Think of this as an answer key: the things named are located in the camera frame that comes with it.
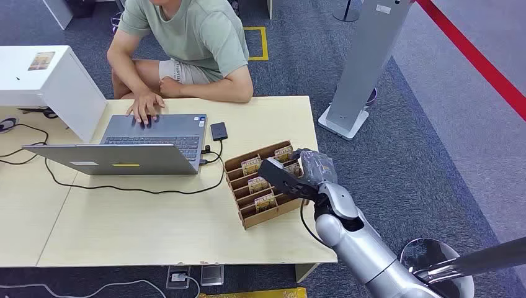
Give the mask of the person's left hand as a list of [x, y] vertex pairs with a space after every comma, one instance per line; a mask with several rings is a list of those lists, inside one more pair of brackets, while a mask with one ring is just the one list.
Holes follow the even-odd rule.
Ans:
[[183, 84], [169, 76], [165, 76], [159, 80], [160, 95], [163, 98], [181, 97], [181, 87], [183, 86]]

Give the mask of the person's right hand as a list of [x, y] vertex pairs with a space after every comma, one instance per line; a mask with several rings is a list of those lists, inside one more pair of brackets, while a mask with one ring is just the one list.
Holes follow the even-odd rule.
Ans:
[[133, 115], [136, 122], [143, 125], [148, 125], [153, 120], [156, 120], [159, 111], [165, 108], [162, 97], [151, 91], [139, 95], [128, 93], [122, 99], [133, 99], [133, 103], [127, 109], [125, 115]]

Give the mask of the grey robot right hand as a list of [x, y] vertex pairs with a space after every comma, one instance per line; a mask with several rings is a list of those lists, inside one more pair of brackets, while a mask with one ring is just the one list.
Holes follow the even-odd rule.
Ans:
[[301, 148], [293, 151], [292, 158], [300, 159], [304, 180], [317, 186], [323, 182], [337, 183], [337, 173], [332, 158], [325, 153]]

